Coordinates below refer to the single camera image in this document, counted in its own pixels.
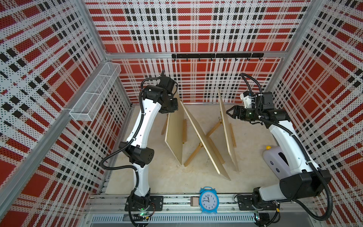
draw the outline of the white wire basket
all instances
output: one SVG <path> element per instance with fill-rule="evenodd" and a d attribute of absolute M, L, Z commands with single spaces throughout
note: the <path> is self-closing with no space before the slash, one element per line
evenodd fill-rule
<path fill-rule="evenodd" d="M 93 121 L 108 92 L 121 72 L 117 63 L 101 63 L 103 67 L 75 104 L 70 115 L 76 121 Z"/>

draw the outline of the plaid wall panel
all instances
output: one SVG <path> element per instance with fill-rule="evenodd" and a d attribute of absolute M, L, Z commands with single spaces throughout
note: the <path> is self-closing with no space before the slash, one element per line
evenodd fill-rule
<path fill-rule="evenodd" d="M 0 1 L 2 187 L 100 62 L 73 1 Z"/>
<path fill-rule="evenodd" d="M 274 87 L 314 160 L 332 174 L 329 226 L 363 220 L 363 2 L 322 2 Z M 316 198 L 322 211 L 325 194 Z"/>
<path fill-rule="evenodd" d="M 0 1 L 0 187 L 98 66 L 72 0 Z M 126 110 L 113 87 L 93 122 L 71 121 L 0 226 L 76 226 Z"/>
<path fill-rule="evenodd" d="M 106 52 L 286 50 L 310 0 L 85 0 Z"/>
<path fill-rule="evenodd" d="M 217 88 L 220 88 L 224 102 L 242 102 L 239 94 L 248 90 L 239 76 L 245 72 L 257 79 L 263 88 L 266 87 L 280 58 L 258 59 L 132 59 L 113 60 L 120 63 L 120 79 L 131 102 L 138 103 L 140 83 L 146 77 L 165 74 L 179 84 L 179 94 L 184 102 L 216 102 Z M 258 87 L 250 83 L 253 90 Z"/>
<path fill-rule="evenodd" d="M 0 226 L 77 226 L 102 186 L 99 162 L 116 146 L 124 106 L 114 85 L 93 122 L 70 121 Z"/>

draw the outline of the wooden board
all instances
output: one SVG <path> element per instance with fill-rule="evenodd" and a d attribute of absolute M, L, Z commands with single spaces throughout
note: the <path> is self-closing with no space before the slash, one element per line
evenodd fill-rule
<path fill-rule="evenodd" d="M 229 124 L 230 128 L 231 128 L 231 133 L 232 133 L 232 142 L 233 142 L 233 147 L 236 148 L 237 145 L 236 145 L 236 139 L 234 138 L 234 133 L 233 133 L 233 127 L 232 127 L 232 124 L 230 123 Z"/>
<path fill-rule="evenodd" d="M 176 93 L 175 96 L 178 101 L 180 101 L 179 94 Z M 183 120 L 184 110 L 179 105 L 177 111 L 168 114 L 168 123 L 165 133 L 165 143 L 168 145 L 180 165 L 182 164 L 183 156 Z"/>
<path fill-rule="evenodd" d="M 219 106 L 221 107 L 221 112 L 222 112 L 223 128 L 224 128 L 224 134 L 226 136 L 228 153 L 234 164 L 234 169 L 237 172 L 239 172 L 236 153 L 235 153 L 234 147 L 233 147 L 231 127 L 228 122 L 228 115 L 226 114 L 226 108 L 224 107 L 223 100 L 221 97 L 221 93 L 219 92 L 219 89 L 218 89 L 218 98 L 219 98 Z"/>
<path fill-rule="evenodd" d="M 166 126 L 168 125 L 168 116 L 169 114 L 166 114 L 166 120 L 163 126 L 163 130 L 161 131 L 161 134 L 164 135 L 165 131 L 166 131 Z"/>
<path fill-rule="evenodd" d="M 202 142 L 209 158 L 211 159 L 214 168 L 216 168 L 216 171 L 219 175 L 224 176 L 225 178 L 227 178 L 228 180 L 231 180 L 228 176 L 227 171 L 225 170 L 225 168 L 223 167 L 223 165 L 221 164 L 221 162 L 219 161 L 218 157 L 216 156 L 216 154 L 213 152 L 213 148 L 211 146 L 211 144 L 209 143 L 206 135 L 203 132 L 203 129 L 200 127 L 199 123 L 197 122 L 197 120 L 193 117 L 193 115 L 189 112 L 189 110 L 183 105 L 183 103 L 180 101 L 179 102 L 180 105 L 183 107 L 183 109 L 185 110 L 185 113 L 187 114 L 190 122 L 192 123 L 200 141 Z"/>
<path fill-rule="evenodd" d="M 214 145 L 213 140 L 212 140 L 210 137 L 208 137 L 208 141 L 209 141 L 209 143 L 211 144 L 211 146 L 212 146 L 212 148 L 213 148 L 213 150 L 214 150 L 214 153 L 217 155 L 217 157 L 218 157 L 219 161 L 220 161 L 222 164 L 224 164 L 224 163 L 225 163 L 225 161 L 223 160 L 223 158 L 222 158 L 221 154 L 219 153 L 219 150 L 217 149 L 216 145 Z"/>

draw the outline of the vent grate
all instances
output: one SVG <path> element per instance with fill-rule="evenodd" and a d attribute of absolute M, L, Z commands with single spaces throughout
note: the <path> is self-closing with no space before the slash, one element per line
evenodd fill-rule
<path fill-rule="evenodd" d="M 123 220 L 125 214 L 94 215 L 92 223 L 127 223 L 129 218 Z M 255 222 L 254 213 L 237 214 L 154 214 L 150 218 L 152 223 L 236 223 Z"/>

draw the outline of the beige floor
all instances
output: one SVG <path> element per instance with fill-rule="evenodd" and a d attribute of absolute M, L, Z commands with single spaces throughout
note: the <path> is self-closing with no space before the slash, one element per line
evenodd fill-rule
<path fill-rule="evenodd" d="M 220 118 L 219 105 L 186 105 L 197 119 L 204 132 L 208 132 Z M 140 107 L 136 106 L 125 138 L 128 137 L 136 121 Z M 233 170 L 233 163 L 227 151 L 223 126 L 220 126 L 211 138 L 221 153 L 223 164 L 232 181 L 217 174 L 204 148 L 187 166 L 179 165 L 164 142 L 161 130 L 166 114 L 158 113 L 151 128 L 147 147 L 154 149 L 154 159 L 150 163 L 149 185 L 151 193 L 195 193 L 201 187 L 211 186 L 217 192 L 252 192 L 255 187 L 268 186 L 278 182 L 262 158 L 266 146 L 276 146 L 274 138 L 265 126 L 251 125 L 248 122 L 228 118 L 232 123 L 237 148 L 235 148 L 240 172 Z M 200 140 L 189 120 L 187 120 L 187 142 L 183 145 L 183 163 L 199 144 Z M 129 165 L 128 158 L 119 154 L 116 166 Z M 133 188 L 131 169 L 113 171 L 106 194 L 129 194 Z"/>

